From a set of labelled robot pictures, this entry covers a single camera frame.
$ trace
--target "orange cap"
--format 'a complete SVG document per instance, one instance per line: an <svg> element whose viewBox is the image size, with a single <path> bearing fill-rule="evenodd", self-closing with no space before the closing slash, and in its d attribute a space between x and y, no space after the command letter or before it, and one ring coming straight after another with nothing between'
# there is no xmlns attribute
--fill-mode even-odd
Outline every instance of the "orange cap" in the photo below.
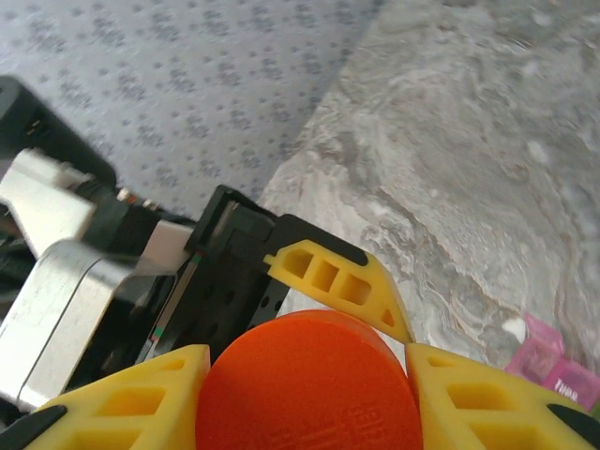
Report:
<svg viewBox="0 0 600 450"><path fill-rule="evenodd" d="M198 450L422 450L402 366L369 326L295 312L237 339L209 371Z"/></svg>

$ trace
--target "orange plastic lid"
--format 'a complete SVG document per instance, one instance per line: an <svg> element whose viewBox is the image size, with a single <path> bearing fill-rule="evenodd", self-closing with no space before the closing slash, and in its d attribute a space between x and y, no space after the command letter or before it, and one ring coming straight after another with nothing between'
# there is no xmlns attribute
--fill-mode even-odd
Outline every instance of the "orange plastic lid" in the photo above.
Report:
<svg viewBox="0 0 600 450"><path fill-rule="evenodd" d="M369 326L295 312L237 339L208 373L198 450L422 450L402 366Z"/></svg>

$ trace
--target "pink container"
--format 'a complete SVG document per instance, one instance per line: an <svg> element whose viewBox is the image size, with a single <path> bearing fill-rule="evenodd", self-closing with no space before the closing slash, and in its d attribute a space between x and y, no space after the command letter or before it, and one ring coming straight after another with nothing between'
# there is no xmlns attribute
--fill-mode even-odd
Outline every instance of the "pink container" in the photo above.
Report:
<svg viewBox="0 0 600 450"><path fill-rule="evenodd" d="M600 379L588 369L564 358L550 371L542 385L571 398L586 411L600 398Z"/></svg>
<svg viewBox="0 0 600 450"><path fill-rule="evenodd" d="M556 353L564 355L564 342L561 332L535 318L528 312L523 314L523 320L527 324L528 338L543 342Z"/></svg>
<svg viewBox="0 0 600 450"><path fill-rule="evenodd" d="M504 371L532 383L543 384L562 356L555 348L528 337Z"/></svg>

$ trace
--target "gray marble surface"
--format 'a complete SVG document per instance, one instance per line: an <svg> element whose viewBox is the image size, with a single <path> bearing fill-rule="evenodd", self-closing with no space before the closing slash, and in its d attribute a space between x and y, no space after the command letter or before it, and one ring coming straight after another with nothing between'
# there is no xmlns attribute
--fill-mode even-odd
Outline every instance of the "gray marble surface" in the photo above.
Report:
<svg viewBox="0 0 600 450"><path fill-rule="evenodd" d="M378 256L420 341L503 367L530 311L600 373L598 45L597 0L392 0L262 203Z"/></svg>

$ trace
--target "gray tablecloth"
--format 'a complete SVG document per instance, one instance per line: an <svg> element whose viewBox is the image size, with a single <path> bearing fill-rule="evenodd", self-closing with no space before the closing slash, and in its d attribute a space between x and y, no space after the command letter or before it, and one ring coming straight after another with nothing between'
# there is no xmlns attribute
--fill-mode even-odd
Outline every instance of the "gray tablecloth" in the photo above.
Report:
<svg viewBox="0 0 600 450"><path fill-rule="evenodd" d="M0 72L198 216L218 183L258 197L379 3L2 0Z"/></svg>

